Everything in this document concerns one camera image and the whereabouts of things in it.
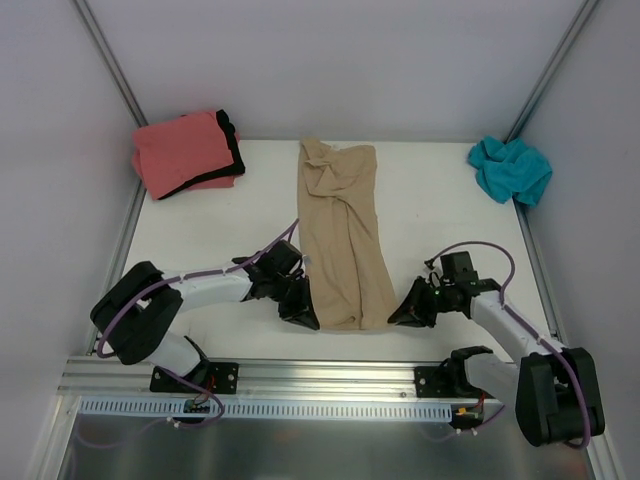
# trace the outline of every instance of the pink towel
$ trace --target pink towel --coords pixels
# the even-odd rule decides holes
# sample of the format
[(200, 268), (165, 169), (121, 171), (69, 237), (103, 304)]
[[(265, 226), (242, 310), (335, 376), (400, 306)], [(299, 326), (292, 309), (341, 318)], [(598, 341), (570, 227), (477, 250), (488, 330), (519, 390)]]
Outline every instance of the pink towel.
[(138, 129), (132, 163), (154, 200), (184, 189), (228, 188), (245, 167), (224, 110)]

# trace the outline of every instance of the beige garment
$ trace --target beige garment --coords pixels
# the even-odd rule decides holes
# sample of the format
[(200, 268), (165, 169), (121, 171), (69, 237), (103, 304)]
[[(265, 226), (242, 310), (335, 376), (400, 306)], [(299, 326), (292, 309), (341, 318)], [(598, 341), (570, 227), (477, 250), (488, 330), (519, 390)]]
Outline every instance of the beige garment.
[(332, 150), (315, 138), (301, 143), (300, 246), (320, 327), (384, 328), (397, 302), (378, 240), (376, 151)]

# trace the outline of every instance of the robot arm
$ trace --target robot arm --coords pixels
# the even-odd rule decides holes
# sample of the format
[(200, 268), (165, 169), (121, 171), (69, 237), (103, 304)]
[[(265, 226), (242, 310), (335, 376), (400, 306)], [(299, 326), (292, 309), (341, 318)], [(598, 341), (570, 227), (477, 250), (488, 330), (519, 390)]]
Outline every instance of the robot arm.
[[(223, 274), (165, 274), (151, 262), (140, 262), (93, 308), (91, 320), (103, 335), (112, 328), (108, 343), (123, 364), (147, 361), (204, 387), (209, 361), (191, 339), (169, 331), (175, 316), (214, 303), (269, 297), (278, 302), (283, 320), (318, 330), (309, 281), (295, 268), (301, 262), (302, 254), (284, 240), (253, 263), (247, 263), (246, 258), (234, 259), (230, 267), (235, 268)], [(157, 287), (140, 296), (152, 286)], [(123, 312), (137, 297), (141, 301)], [(118, 314), (122, 317), (110, 327)]]
[(579, 380), (590, 434), (603, 433), (604, 414), (591, 355), (582, 348), (570, 349), (545, 338), (528, 323), (526, 328), (518, 323), (515, 318), (524, 321), (522, 315), (504, 305), (497, 282), (479, 279), (468, 252), (443, 255), (441, 262), (440, 284), (418, 277), (389, 322), (433, 328), (438, 313), (462, 312), (487, 330), (514, 363), (502, 362), (486, 347), (464, 348), (451, 353), (439, 381), (462, 395), (487, 392), (513, 408), (523, 435), (532, 445), (566, 442), (582, 437), (585, 424), (578, 392), (550, 352), (553, 349), (561, 352)]
[[(524, 436), (538, 446), (580, 438), (585, 432), (577, 382), (569, 381), (562, 365), (568, 362), (579, 380), (591, 435), (601, 434), (604, 415), (589, 353), (566, 348), (553, 339), (540, 341), (540, 332), (534, 327), (527, 324), (525, 328), (514, 321), (514, 314), (521, 316), (512, 307), (508, 307), (511, 313), (507, 310), (495, 280), (479, 279), (468, 252), (443, 255), (441, 262), (439, 285), (431, 277), (429, 281), (418, 277), (389, 323), (434, 327), (439, 313), (462, 312), (485, 328), (515, 363), (502, 362), (486, 347), (455, 350), (439, 381), (447, 382), (461, 396), (487, 392), (514, 408)], [(91, 320), (103, 336), (108, 335), (109, 345), (123, 364), (147, 361), (200, 387), (211, 377), (210, 362), (191, 339), (169, 332), (178, 313), (214, 303), (268, 297), (278, 303), (283, 320), (319, 329), (309, 280), (299, 268), (302, 254), (289, 242), (279, 241), (255, 262), (237, 258), (233, 263), (225, 273), (174, 276), (151, 262), (138, 263), (93, 308)], [(549, 348), (561, 352), (563, 362), (550, 354)]]

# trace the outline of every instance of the purple cable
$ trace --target purple cable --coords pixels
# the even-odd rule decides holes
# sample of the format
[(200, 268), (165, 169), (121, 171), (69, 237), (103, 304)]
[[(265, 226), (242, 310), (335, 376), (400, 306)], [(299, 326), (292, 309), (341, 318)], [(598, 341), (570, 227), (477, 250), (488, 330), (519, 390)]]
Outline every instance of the purple cable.
[[(434, 257), (427, 260), (427, 265), (433, 265), (433, 262), (443, 254), (445, 254), (446, 252), (453, 250), (454, 248), (462, 247), (465, 245), (484, 245), (486, 247), (495, 248), (497, 250), (500, 250), (502, 253), (504, 253), (505, 256), (509, 259), (509, 264), (511, 265), (511, 271), (509, 272), (509, 276), (507, 277), (507, 279), (502, 284), (502, 287), (500, 288), (500, 297), (499, 297), (500, 304), (502, 305), (502, 308), (505, 310), (505, 312), (507, 312), (522, 328), (526, 330), (526, 332), (529, 335), (531, 335), (540, 345), (546, 348), (560, 362), (562, 367), (566, 370), (567, 374), (569, 375), (569, 380), (571, 381), (571, 385), (573, 386), (573, 389), (576, 392), (576, 398), (578, 400), (578, 407), (580, 408), (580, 414), (582, 415), (583, 436), (582, 436), (582, 441), (578, 445), (570, 442), (565, 442), (565, 445), (574, 449), (586, 448), (589, 445), (589, 442), (591, 441), (591, 423), (589, 421), (589, 412), (587, 411), (587, 403), (584, 399), (584, 392), (582, 391), (582, 387), (580, 386), (580, 381), (578, 380), (576, 372), (574, 372), (573, 368), (571, 368), (571, 365), (569, 365), (569, 362), (567, 362), (567, 360), (562, 356), (561, 352), (556, 350), (555, 347), (553, 347), (553, 345), (551, 345), (546, 339), (542, 338), (538, 333), (538, 331), (529, 322), (527, 322), (527, 320), (525, 320), (513, 308), (511, 308), (509, 305), (505, 303), (505, 291), (507, 290), (507, 287), (511, 283), (511, 280), (513, 280), (514, 275), (516, 274), (516, 262), (513, 258), (513, 255), (511, 255), (511, 253), (509, 253), (509, 251), (506, 248), (496, 243), (484, 242), (482, 240), (470, 240), (466, 242), (455, 243), (445, 248), (444, 250), (438, 252)], [(496, 416), (497, 414), (491, 417), (489, 420), (493, 420)]]
[(183, 385), (186, 385), (186, 386), (187, 386), (187, 387), (189, 387), (189, 388), (192, 388), (192, 389), (194, 389), (194, 390), (197, 390), (197, 391), (198, 391), (198, 392), (200, 392), (200, 393), (205, 394), (207, 397), (209, 397), (211, 400), (213, 400), (214, 402), (216, 402), (216, 404), (218, 405), (219, 412), (218, 412), (218, 414), (217, 414), (217, 415), (215, 415), (215, 416), (213, 416), (213, 417), (208, 417), (206, 420), (203, 420), (203, 421), (202, 421), (202, 422), (200, 422), (200, 423), (193, 423), (193, 424), (191, 424), (191, 423), (181, 423), (181, 424), (180, 424), (180, 427), (181, 427), (181, 428), (201, 428), (201, 427), (205, 427), (205, 426), (207, 426), (207, 425), (210, 425), (210, 424), (212, 424), (212, 423), (215, 423), (215, 422), (217, 422), (218, 420), (220, 420), (220, 419), (222, 418), (222, 416), (224, 415), (224, 411), (225, 411), (224, 403), (222, 403), (222, 402), (220, 401), (220, 399), (219, 399), (217, 396), (215, 396), (215, 395), (214, 395), (213, 393), (211, 393), (209, 390), (205, 390), (205, 389), (204, 389), (204, 388), (202, 388), (201, 386), (196, 385), (195, 383), (191, 383), (191, 382), (189, 382), (189, 381), (185, 380), (185, 379), (184, 379), (184, 378), (182, 378), (182, 377), (179, 377), (178, 375), (176, 375), (175, 373), (173, 373), (173, 372), (172, 372), (172, 371), (170, 371), (170, 370), (167, 370), (166, 368), (161, 368), (161, 367), (159, 367), (159, 368), (160, 368), (160, 370), (162, 370), (164, 373), (166, 373), (166, 374), (167, 374), (167, 375), (169, 375), (171, 378), (173, 378), (176, 382), (180, 382), (180, 383), (182, 383)]
[[(480, 425), (475, 427), (475, 430), (478, 431), (481, 428), (485, 428), (486, 426), (492, 424), (496, 420), (496, 418), (498, 418), (502, 414), (502, 412), (504, 412), (504, 411), (505, 411), (505, 406), (504, 405), (500, 405), (500, 408), (498, 409), (498, 411), (496, 413), (494, 413), (493, 415), (491, 415), (491, 417), (487, 418), (487, 420), (482, 422)], [(472, 429), (461, 430), (460, 434), (472, 433), (472, 432), (473, 432)], [(433, 442), (433, 443), (443, 443), (443, 442), (451, 440), (452, 438), (457, 437), (459, 435), (458, 431), (454, 430), (454, 431), (449, 432), (448, 434), (446, 434), (444, 437), (433, 438), (431, 435), (427, 434), (427, 432), (425, 432), (422, 428), (420, 429), (420, 433), (424, 438), (426, 438), (427, 440), (429, 440), (430, 442)]]
[[(248, 258), (247, 260), (245, 260), (244, 262), (242, 262), (239, 265), (234, 265), (233, 267), (230, 267), (226, 271), (222, 270), (222, 269), (216, 269), (216, 270), (202, 270), (200, 272), (188, 273), (187, 275), (184, 276), (184, 280), (190, 280), (190, 279), (193, 279), (193, 278), (201, 278), (201, 277), (209, 277), (209, 276), (212, 276), (212, 275), (222, 275), (222, 274), (227, 273), (227, 272), (228, 273), (232, 273), (232, 272), (235, 272), (237, 270), (240, 270), (240, 269), (246, 267), (247, 265), (255, 262), (258, 258), (260, 258), (266, 252), (271, 250), (271, 248), (273, 248), (273, 246), (276, 243), (278, 243), (280, 240), (282, 240), (284, 237), (286, 237), (289, 234), (289, 232), (295, 230), (297, 225), (298, 225), (298, 220), (296, 219), (296, 221), (293, 222), (291, 224), (291, 226), (289, 228), (287, 228), (284, 232), (282, 232), (280, 235), (278, 235), (278, 237), (273, 242), (271, 242), (269, 245), (267, 245), (264, 249), (260, 250), (253, 257)], [(110, 358), (110, 357), (113, 357), (115, 355), (115, 352), (104, 353), (104, 344), (107, 342), (107, 339), (109, 338), (109, 335), (111, 335), (111, 332), (113, 332), (113, 329), (116, 328), (116, 326), (118, 325), (120, 320), (122, 320), (122, 318), (126, 315), (126, 313), (129, 310), (131, 310), (136, 303), (138, 303), (142, 298), (146, 297), (147, 295), (149, 295), (154, 290), (157, 290), (160, 287), (164, 287), (165, 285), (171, 285), (172, 283), (179, 282), (180, 280), (181, 280), (180, 276), (175, 276), (175, 277), (171, 277), (171, 278), (160, 280), (159, 282), (156, 282), (156, 283), (154, 283), (152, 285), (149, 285), (147, 288), (141, 290), (140, 292), (138, 292), (137, 295), (135, 295), (131, 300), (129, 300), (124, 305), (124, 307), (122, 307), (122, 309), (113, 317), (113, 320), (111, 320), (111, 323), (109, 323), (109, 325), (105, 329), (104, 333), (102, 334), (102, 337), (100, 337), (100, 341), (98, 342), (98, 347), (96, 349), (97, 350), (96, 353), (97, 353), (98, 357), (99, 358)]]
[[(154, 290), (157, 290), (160, 287), (163, 287), (165, 285), (171, 285), (173, 283), (176, 283), (176, 282), (179, 282), (179, 281), (182, 281), (182, 280), (189, 280), (189, 279), (193, 279), (193, 278), (202, 278), (202, 277), (208, 277), (208, 276), (213, 276), (213, 275), (223, 275), (225, 273), (232, 273), (232, 272), (238, 271), (238, 270), (246, 267), (247, 265), (255, 262), (256, 260), (258, 260), (262, 255), (264, 255), (266, 252), (271, 250), (276, 243), (278, 243), (280, 240), (282, 240), (287, 235), (289, 235), (289, 238), (291, 238), (291, 236), (293, 235), (293, 232), (295, 231), (297, 225), (298, 225), (298, 220), (296, 219), (289, 226), (289, 228), (287, 228), (284, 232), (282, 232), (280, 235), (278, 235), (278, 237), (275, 240), (273, 240), (269, 245), (267, 245), (265, 248), (263, 248), (258, 253), (256, 253), (252, 257), (248, 258), (244, 262), (240, 263), (239, 265), (234, 265), (234, 266), (232, 266), (231, 268), (229, 268), (227, 270), (215, 269), (215, 270), (203, 270), (203, 271), (199, 271), (199, 272), (192, 272), (192, 273), (189, 273), (189, 274), (185, 275), (184, 277), (174, 276), (174, 277), (171, 277), (171, 278), (163, 279), (163, 280), (160, 280), (159, 282), (156, 282), (156, 283), (154, 283), (152, 285), (149, 285), (148, 287), (144, 288), (143, 290), (138, 292), (138, 294), (135, 295), (131, 300), (129, 300), (122, 307), (122, 309), (120, 309), (120, 311), (113, 317), (113, 320), (111, 320), (111, 322), (109, 323), (109, 325), (105, 329), (104, 333), (102, 334), (102, 337), (100, 337), (100, 341), (98, 342), (98, 346), (96, 348), (96, 353), (97, 353), (98, 357), (100, 357), (100, 358), (110, 358), (110, 357), (113, 357), (115, 355), (115, 352), (111, 352), (111, 353), (105, 353), (104, 352), (104, 344), (106, 343), (107, 339), (109, 338), (109, 335), (111, 335), (111, 332), (113, 332), (113, 329), (118, 325), (118, 323), (122, 320), (122, 318), (126, 315), (126, 313), (129, 310), (131, 310), (131, 308), (133, 308), (133, 306), (136, 305), (142, 298), (146, 297), (147, 295), (149, 295)], [(188, 386), (189, 388), (191, 388), (193, 390), (196, 390), (196, 391), (198, 391), (200, 393), (203, 393), (203, 394), (207, 395), (211, 400), (213, 400), (218, 405), (219, 412), (218, 412), (217, 415), (215, 415), (213, 417), (210, 417), (210, 418), (207, 418), (206, 420), (203, 420), (202, 422), (197, 423), (197, 424), (181, 423), (180, 424), (181, 428), (188, 428), (188, 429), (201, 428), (201, 427), (204, 427), (204, 426), (208, 426), (208, 425), (210, 425), (212, 423), (215, 423), (218, 420), (220, 420), (220, 418), (222, 418), (222, 416), (224, 415), (224, 412), (225, 412), (224, 404), (213, 393), (209, 392), (208, 390), (205, 390), (204, 388), (200, 387), (199, 385), (196, 385), (195, 383), (191, 383), (191, 382), (185, 380), (184, 378), (176, 375), (175, 373), (171, 372), (170, 370), (167, 370), (165, 368), (161, 368), (161, 370), (164, 371), (170, 377), (172, 377), (174, 380), (182, 383), (183, 385), (186, 385), (186, 386)], [(130, 437), (127, 437), (125, 440), (122, 440), (122, 441), (116, 442), (116, 443), (111, 443), (111, 444), (98, 444), (98, 443), (93, 443), (93, 442), (90, 442), (88, 440), (85, 440), (84, 438), (82, 438), (82, 436), (79, 433), (79, 422), (78, 422), (78, 424), (76, 425), (75, 438), (77, 438), (77, 440), (82, 445), (84, 445), (85, 447), (89, 447), (89, 448), (96, 448), (96, 449), (101, 449), (101, 450), (110, 449), (110, 448), (116, 448), (116, 447), (119, 447), (121, 445), (124, 445), (131, 438), (137, 437), (139, 435), (142, 435), (143, 433), (145, 433), (147, 430), (149, 430), (154, 425), (157, 425), (159, 423), (163, 423), (163, 422), (166, 422), (166, 421), (167, 420), (165, 418), (156, 419), (156, 420), (148, 423), (144, 427), (142, 427), (138, 432), (134, 433)]]
[(156, 418), (155, 420), (147, 423), (144, 427), (142, 427), (137, 432), (129, 435), (127, 438), (125, 438), (124, 440), (120, 440), (119, 442), (115, 442), (115, 443), (94, 443), (94, 442), (91, 442), (89, 440), (86, 440), (86, 439), (82, 438), (82, 435), (80, 435), (80, 417), (78, 417), (78, 420), (76, 422), (74, 438), (81, 445), (83, 445), (85, 447), (95, 448), (97, 450), (109, 450), (109, 449), (112, 449), (112, 448), (121, 447), (122, 445), (128, 443), (129, 440), (131, 440), (133, 438), (136, 438), (136, 437), (139, 437), (140, 435), (145, 433), (147, 430), (149, 430), (151, 427), (153, 427), (155, 425), (159, 425), (160, 423), (167, 423), (167, 419), (166, 418)]
[[(164, 373), (166, 373), (167, 375), (169, 375), (171, 378), (173, 378), (174, 380), (176, 380), (177, 382), (182, 383), (183, 385), (186, 385), (189, 388), (192, 388), (194, 390), (197, 390), (200, 393), (203, 393), (205, 395), (207, 395), (211, 400), (213, 400), (219, 408), (219, 412), (217, 415), (213, 416), (213, 417), (209, 417), (206, 420), (203, 420), (200, 423), (194, 423), (194, 424), (189, 424), (189, 423), (179, 423), (179, 428), (182, 429), (193, 429), (193, 428), (201, 428), (201, 427), (205, 427), (208, 426), (212, 423), (217, 422), (218, 420), (220, 420), (220, 418), (222, 418), (222, 416), (224, 415), (224, 404), (220, 401), (220, 399), (215, 396), (213, 393), (211, 393), (208, 390), (205, 390), (204, 388), (200, 387), (199, 385), (196, 385), (195, 383), (191, 383), (187, 380), (185, 380), (182, 377), (179, 377), (178, 375), (176, 375), (175, 373), (173, 373), (170, 370), (167, 370), (166, 368), (160, 368)], [(132, 435), (129, 435), (127, 438), (125, 438), (124, 440), (120, 440), (119, 442), (115, 442), (115, 443), (94, 443), (91, 442), (89, 440), (86, 440), (84, 438), (82, 438), (82, 436), (80, 435), (80, 417), (78, 417), (78, 421), (76, 423), (76, 428), (75, 428), (75, 435), (74, 438), (83, 446), (88, 447), (88, 448), (95, 448), (97, 450), (109, 450), (112, 448), (117, 448), (117, 447), (121, 447), (123, 445), (125, 445), (126, 443), (128, 443), (130, 440), (132, 440), (133, 438), (139, 437), (141, 436), (143, 433), (147, 432), (149, 429), (151, 429), (152, 427), (154, 427), (155, 425), (159, 425), (160, 423), (167, 423), (167, 419), (166, 418), (156, 418), (155, 420), (147, 423), (144, 427), (142, 427), (140, 430), (138, 430), (137, 432), (135, 432)]]

